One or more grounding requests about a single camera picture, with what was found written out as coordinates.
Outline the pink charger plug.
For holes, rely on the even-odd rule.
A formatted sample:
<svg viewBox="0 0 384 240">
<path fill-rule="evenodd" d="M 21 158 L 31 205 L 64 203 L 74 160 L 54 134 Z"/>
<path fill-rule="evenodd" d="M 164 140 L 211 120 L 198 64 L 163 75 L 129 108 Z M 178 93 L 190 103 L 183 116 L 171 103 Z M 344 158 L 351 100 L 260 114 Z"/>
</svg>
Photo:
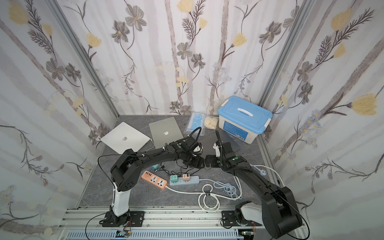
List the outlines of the pink charger plug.
<svg viewBox="0 0 384 240">
<path fill-rule="evenodd" d="M 182 179 L 184 182 L 188 182 L 191 180 L 191 176 L 190 176 L 190 174 L 183 174 Z"/>
</svg>

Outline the blue-grey power strip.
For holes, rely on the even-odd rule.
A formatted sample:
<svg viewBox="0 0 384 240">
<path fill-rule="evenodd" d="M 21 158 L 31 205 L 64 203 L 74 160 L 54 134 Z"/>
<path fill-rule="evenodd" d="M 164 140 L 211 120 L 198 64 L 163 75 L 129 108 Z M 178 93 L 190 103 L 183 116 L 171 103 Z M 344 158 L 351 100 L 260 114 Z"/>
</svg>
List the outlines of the blue-grey power strip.
<svg viewBox="0 0 384 240">
<path fill-rule="evenodd" d="M 170 182 L 169 186 L 178 187 L 178 186 L 190 186 L 197 185 L 200 182 L 199 176 L 191 176 L 188 181 L 184 181 L 183 178 L 178 178 L 177 182 Z"/>
</svg>

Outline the teal charger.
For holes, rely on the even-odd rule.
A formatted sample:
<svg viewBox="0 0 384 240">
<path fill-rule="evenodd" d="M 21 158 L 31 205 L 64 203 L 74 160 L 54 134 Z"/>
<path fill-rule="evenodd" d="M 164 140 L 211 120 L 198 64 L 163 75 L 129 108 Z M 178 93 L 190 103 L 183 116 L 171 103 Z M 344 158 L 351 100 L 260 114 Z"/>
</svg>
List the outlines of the teal charger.
<svg viewBox="0 0 384 240">
<path fill-rule="evenodd" d="M 179 180 L 179 177 L 177 175 L 171 175 L 170 176 L 170 182 L 171 183 L 177 183 Z"/>
<path fill-rule="evenodd" d="M 161 166 L 160 164 L 153 165 L 151 166 L 151 170 L 157 171 L 160 168 L 160 166 Z"/>
</svg>

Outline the orange power strip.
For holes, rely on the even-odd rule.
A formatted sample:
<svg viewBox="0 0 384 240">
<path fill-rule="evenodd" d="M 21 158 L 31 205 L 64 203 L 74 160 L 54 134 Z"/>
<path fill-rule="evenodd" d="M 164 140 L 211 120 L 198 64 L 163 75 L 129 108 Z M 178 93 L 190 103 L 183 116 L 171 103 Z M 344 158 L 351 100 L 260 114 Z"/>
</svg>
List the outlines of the orange power strip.
<svg viewBox="0 0 384 240">
<path fill-rule="evenodd" d="M 149 171 L 145 171 L 141 177 L 143 180 L 153 184 L 154 186 L 156 186 L 162 190 L 164 190 L 168 184 L 168 182 L 166 180 L 158 177 L 157 175 L 155 175 L 154 173 L 151 173 Z"/>
</svg>

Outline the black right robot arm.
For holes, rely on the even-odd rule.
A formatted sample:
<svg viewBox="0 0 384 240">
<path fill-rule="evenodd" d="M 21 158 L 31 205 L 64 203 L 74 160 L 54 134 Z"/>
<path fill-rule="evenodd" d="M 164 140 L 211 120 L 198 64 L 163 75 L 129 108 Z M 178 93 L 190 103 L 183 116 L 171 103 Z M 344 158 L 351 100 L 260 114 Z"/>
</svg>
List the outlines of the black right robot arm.
<svg viewBox="0 0 384 240">
<path fill-rule="evenodd" d="M 261 205 L 245 201 L 235 208 L 235 219 L 239 224 L 252 221 L 261 224 L 274 239 L 278 239 L 303 225 L 292 191 L 271 183 L 255 171 L 242 156 L 236 156 L 231 143 L 215 143 L 216 154 L 207 155 L 207 167 L 221 168 L 242 180 L 257 194 Z"/>
</svg>

